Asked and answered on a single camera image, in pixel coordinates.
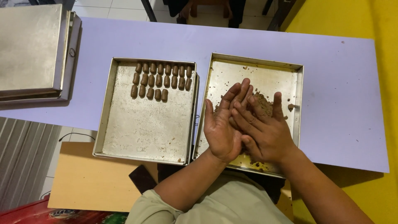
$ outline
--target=yellow wall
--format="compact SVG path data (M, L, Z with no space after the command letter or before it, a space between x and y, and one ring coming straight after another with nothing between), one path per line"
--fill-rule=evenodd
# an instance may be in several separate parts
M398 1L302 2L298 4L301 8L297 15L289 15L292 19L282 25L286 32L375 40L390 173L383 175L327 165L319 168L375 223L398 223L398 116L394 116L398 114ZM295 223L315 223L299 198L293 201L293 212Z

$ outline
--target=table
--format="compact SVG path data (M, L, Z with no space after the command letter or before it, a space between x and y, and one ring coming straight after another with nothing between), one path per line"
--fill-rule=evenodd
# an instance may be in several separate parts
M389 172L374 41L300 33L82 18L69 102L0 116L97 130L112 57L194 61L198 110L212 52L304 65L300 148L311 161Z

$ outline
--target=person's left hand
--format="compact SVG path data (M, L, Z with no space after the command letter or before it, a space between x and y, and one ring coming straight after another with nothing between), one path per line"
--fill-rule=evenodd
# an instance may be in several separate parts
M213 115L212 102L209 99L205 100L205 126L203 131L211 153L225 164L236 159L242 149L242 133L234 129L229 122L231 117L230 103L240 91L241 84L235 83L222 97L215 116Z

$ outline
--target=person's right hand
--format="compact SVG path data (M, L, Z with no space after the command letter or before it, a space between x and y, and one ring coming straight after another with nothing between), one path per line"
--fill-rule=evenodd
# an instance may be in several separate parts
M299 150L283 118L280 92L274 95L272 117L265 114L256 97L248 96L247 100L256 116L238 102L233 104L232 116L236 124L246 133L241 136L241 140L253 160L281 163L290 153Z

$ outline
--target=wooden board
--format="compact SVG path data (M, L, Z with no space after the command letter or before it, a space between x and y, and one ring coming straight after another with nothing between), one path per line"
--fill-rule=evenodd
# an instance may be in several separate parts
M48 207L128 212L141 194L129 178L144 164L157 181L157 164L100 159L93 142L63 142Z

